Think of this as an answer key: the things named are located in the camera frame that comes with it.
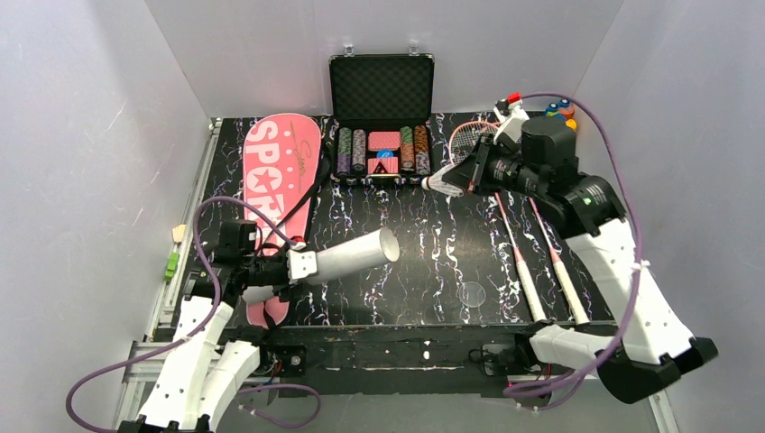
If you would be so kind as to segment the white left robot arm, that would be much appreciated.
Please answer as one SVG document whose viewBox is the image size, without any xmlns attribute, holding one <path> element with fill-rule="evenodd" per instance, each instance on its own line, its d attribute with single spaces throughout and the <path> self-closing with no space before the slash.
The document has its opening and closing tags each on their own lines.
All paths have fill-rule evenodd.
<svg viewBox="0 0 765 433">
<path fill-rule="evenodd" d="M 151 394 L 121 432 L 214 432 L 244 380 L 261 362 L 253 342 L 218 344 L 241 295 L 255 288 L 270 299 L 318 272 L 318 256 L 299 236 L 260 256 L 259 227 L 235 220 L 218 241 L 200 247 L 199 267 L 189 274 L 176 334 Z"/>
</svg>

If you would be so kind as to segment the white shuttlecock tube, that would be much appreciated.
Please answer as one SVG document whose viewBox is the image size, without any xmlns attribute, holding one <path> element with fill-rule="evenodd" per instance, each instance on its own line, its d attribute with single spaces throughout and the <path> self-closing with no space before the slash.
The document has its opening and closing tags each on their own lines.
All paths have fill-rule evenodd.
<svg viewBox="0 0 765 433">
<path fill-rule="evenodd" d="M 400 246 L 393 231 L 387 227 L 359 236 L 317 253 L 318 273 L 310 284 L 337 280 L 369 268 L 395 263 Z"/>
</svg>

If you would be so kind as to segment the white shuttlecock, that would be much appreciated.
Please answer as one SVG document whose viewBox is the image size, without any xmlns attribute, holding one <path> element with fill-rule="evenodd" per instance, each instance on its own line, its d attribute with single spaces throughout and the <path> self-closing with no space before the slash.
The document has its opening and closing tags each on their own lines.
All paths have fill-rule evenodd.
<svg viewBox="0 0 765 433">
<path fill-rule="evenodd" d="M 436 171 L 434 174 L 423 178 L 420 183 L 420 186 L 425 190 L 436 191 L 448 197 L 457 197 L 457 198 L 462 197 L 464 195 L 464 191 L 461 188 L 454 186 L 443 180 L 444 176 L 448 174 L 450 171 L 452 171 L 454 168 L 455 168 L 454 164 L 448 164 L 442 167 L 440 170 Z"/>
</svg>

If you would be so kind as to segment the clear plastic tube lid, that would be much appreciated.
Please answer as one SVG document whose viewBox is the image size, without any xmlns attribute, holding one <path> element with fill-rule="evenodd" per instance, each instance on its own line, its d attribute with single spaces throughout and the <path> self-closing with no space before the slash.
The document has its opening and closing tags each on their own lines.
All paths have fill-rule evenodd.
<svg viewBox="0 0 765 433">
<path fill-rule="evenodd" d="M 487 294 L 480 283 L 476 281 L 466 281 L 459 288 L 458 297 L 466 308 L 476 309 L 485 303 Z"/>
</svg>

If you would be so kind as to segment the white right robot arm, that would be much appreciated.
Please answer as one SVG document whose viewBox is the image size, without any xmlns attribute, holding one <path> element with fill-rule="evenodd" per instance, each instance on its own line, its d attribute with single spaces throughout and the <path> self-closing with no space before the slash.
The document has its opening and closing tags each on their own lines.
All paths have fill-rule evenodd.
<svg viewBox="0 0 765 433">
<path fill-rule="evenodd" d="M 515 338 L 519 364 L 553 364 L 559 377 L 508 386 L 522 404 L 557 390 L 576 391 L 593 376 L 631 404 L 712 361 L 714 341 L 695 336 L 677 317 L 642 257 L 641 231 L 622 184 L 583 173 L 576 131 L 562 115 L 529 116 L 519 94 L 496 103 L 499 127 L 450 142 L 450 162 L 422 187 L 450 197 L 521 193 L 537 205 L 592 277 L 618 326 L 613 336 L 583 330 L 583 316 L 565 328 L 541 319 Z"/>
</svg>

